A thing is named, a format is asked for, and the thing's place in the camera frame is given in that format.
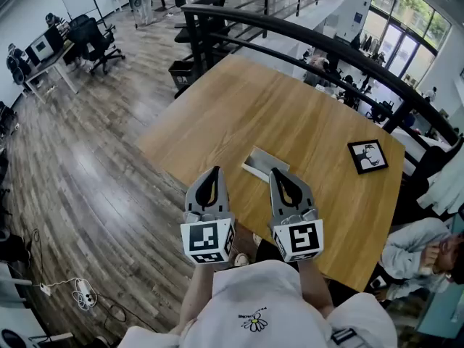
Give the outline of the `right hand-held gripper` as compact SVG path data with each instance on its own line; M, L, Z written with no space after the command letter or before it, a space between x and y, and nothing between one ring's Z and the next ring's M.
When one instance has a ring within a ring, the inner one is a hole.
M270 171L269 185L274 217L270 229L283 261L318 257L324 250L323 221L317 209L311 208L314 197L310 187L293 173L276 167Z

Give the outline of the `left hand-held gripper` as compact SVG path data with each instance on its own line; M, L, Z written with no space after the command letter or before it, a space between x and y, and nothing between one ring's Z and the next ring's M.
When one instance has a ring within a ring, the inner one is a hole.
M219 213L199 213L207 208ZM236 236L236 218L227 212L228 189L221 167L204 172L188 188L186 211L181 224L184 254L196 265L228 262Z

